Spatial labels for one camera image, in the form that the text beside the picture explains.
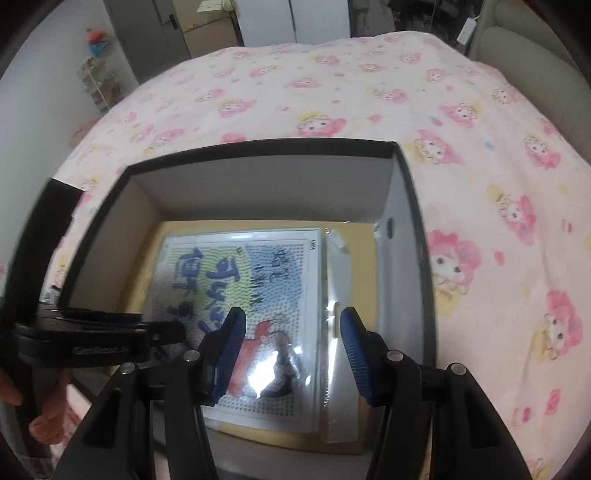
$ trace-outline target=blue gripper pad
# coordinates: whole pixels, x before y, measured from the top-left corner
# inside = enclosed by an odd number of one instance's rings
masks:
[[[215,373],[213,382],[209,385],[209,396],[214,404],[217,404],[228,390],[245,335],[246,314],[241,308],[232,307],[222,328],[217,332],[208,333],[199,345],[199,352],[206,355],[208,363],[213,363]]]
[[[368,332],[353,307],[340,314],[340,335],[357,390],[372,407],[386,405],[391,398],[391,380],[386,372],[386,343],[375,332]]]

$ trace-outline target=human hand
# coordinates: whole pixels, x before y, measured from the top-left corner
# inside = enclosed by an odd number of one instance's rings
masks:
[[[66,387],[70,380],[70,372],[62,370],[56,386],[43,401],[41,415],[29,424],[29,432],[38,442],[47,445],[61,442],[64,436],[64,415],[67,406]],[[0,400],[15,406],[22,403],[22,393],[2,369],[0,369]]]

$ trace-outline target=door handle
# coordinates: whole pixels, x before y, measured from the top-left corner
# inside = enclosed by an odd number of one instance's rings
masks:
[[[168,21],[166,23],[170,23],[175,30],[178,30],[178,23],[177,23],[177,19],[174,17],[174,14],[170,14],[168,16]]]

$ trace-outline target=bed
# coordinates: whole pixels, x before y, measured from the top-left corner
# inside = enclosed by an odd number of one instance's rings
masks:
[[[591,167],[551,118],[499,70],[415,32],[187,61],[101,119],[56,174],[86,193],[47,287],[127,165],[263,138],[396,141],[427,232],[438,366],[467,365],[533,477],[551,478],[591,419]]]

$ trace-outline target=white cabinet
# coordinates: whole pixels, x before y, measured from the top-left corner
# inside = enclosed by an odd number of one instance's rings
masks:
[[[296,43],[288,0],[233,0],[245,47]]]
[[[291,0],[298,43],[317,45],[351,36],[347,0]]]
[[[350,37],[348,0],[233,0],[244,45],[325,43]]]

